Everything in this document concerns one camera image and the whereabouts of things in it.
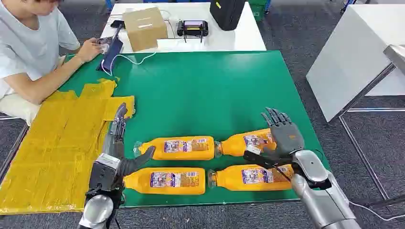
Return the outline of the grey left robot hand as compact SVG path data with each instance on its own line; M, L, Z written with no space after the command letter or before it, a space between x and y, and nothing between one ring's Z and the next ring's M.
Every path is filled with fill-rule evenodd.
M125 114L127 113L126 103L122 103L110 127L105 135L102 154L99 157L101 163L106 166L114 175L125 177L138 171L153 156L155 146L149 146L146 152L134 159L124 157L124 133L126 130Z

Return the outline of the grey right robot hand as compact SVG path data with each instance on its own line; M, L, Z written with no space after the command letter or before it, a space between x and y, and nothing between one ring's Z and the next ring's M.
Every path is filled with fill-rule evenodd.
M289 158L289 155L304 148L304 138L297 125L286 113L274 108L265 108L261 115L265 119L273 140L271 146L265 149L271 159Z

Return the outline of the person's hand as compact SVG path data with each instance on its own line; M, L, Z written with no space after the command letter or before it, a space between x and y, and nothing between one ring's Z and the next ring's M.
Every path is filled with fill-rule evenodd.
M78 49L76 57L80 59L81 62L87 63L97 57L103 52L98 39L91 38L86 40L83 45Z

